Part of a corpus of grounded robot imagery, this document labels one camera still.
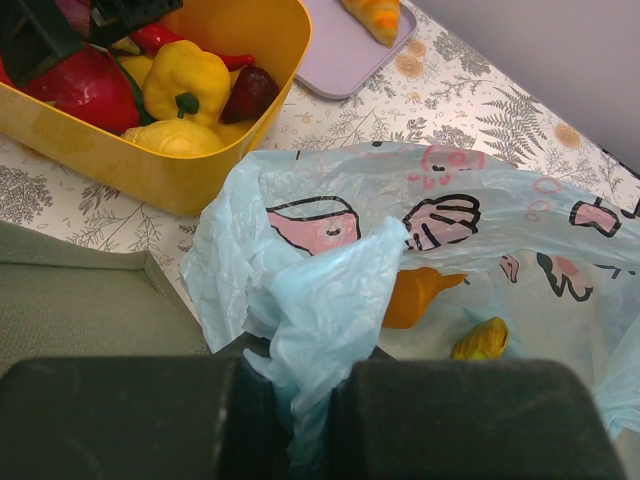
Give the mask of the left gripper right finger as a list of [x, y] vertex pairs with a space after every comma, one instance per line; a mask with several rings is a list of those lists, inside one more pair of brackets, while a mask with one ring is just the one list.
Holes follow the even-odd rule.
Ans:
[[592, 397], [545, 360], [355, 364], [333, 393], [331, 479], [621, 479]]

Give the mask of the light blue plastic bag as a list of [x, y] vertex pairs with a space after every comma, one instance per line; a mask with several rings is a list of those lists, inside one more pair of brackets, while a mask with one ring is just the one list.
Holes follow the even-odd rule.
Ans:
[[[410, 329], [384, 328], [396, 276], [464, 274]], [[376, 346], [447, 355], [501, 317], [506, 357], [561, 361], [611, 437], [639, 428], [639, 218], [479, 151], [374, 142], [256, 151], [207, 206], [180, 273], [209, 347], [271, 341], [298, 473], [317, 470], [329, 393]]]

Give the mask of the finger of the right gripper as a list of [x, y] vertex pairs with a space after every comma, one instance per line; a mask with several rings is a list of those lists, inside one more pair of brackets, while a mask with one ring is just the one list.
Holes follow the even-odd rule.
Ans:
[[1, 1], [1, 60], [16, 86], [28, 85], [83, 49], [55, 1]]
[[93, 0], [89, 8], [89, 41], [114, 44], [182, 6], [182, 0]]

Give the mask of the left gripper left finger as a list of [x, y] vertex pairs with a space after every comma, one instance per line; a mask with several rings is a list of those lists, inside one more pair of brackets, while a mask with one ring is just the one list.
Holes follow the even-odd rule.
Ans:
[[1, 380], [5, 479], [284, 479], [287, 439], [240, 346], [32, 358]]

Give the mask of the green canvas tote bag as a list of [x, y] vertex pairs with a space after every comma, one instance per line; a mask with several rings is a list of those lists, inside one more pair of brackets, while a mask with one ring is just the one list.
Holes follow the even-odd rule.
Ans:
[[107, 253], [1, 225], [1, 370], [40, 357], [206, 354], [148, 252]]

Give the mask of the yellow bell pepper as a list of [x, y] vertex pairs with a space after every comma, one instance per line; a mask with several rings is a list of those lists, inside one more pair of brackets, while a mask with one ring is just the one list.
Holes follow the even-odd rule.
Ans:
[[186, 119], [212, 127], [231, 92], [231, 74], [222, 59], [195, 43], [164, 45], [143, 84], [144, 106], [157, 120]]

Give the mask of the yellow banana bunch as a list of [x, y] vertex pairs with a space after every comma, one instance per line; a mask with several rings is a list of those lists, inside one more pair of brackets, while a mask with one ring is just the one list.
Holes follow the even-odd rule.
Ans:
[[481, 322], [451, 349], [452, 359], [484, 360], [497, 359], [506, 350], [509, 342], [509, 328], [501, 318], [494, 316]]

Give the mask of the red apple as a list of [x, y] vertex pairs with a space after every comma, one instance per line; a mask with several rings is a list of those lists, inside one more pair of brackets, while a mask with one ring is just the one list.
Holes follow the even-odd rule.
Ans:
[[263, 68], [248, 66], [236, 78], [220, 116], [223, 124], [258, 119], [280, 93], [280, 88]]

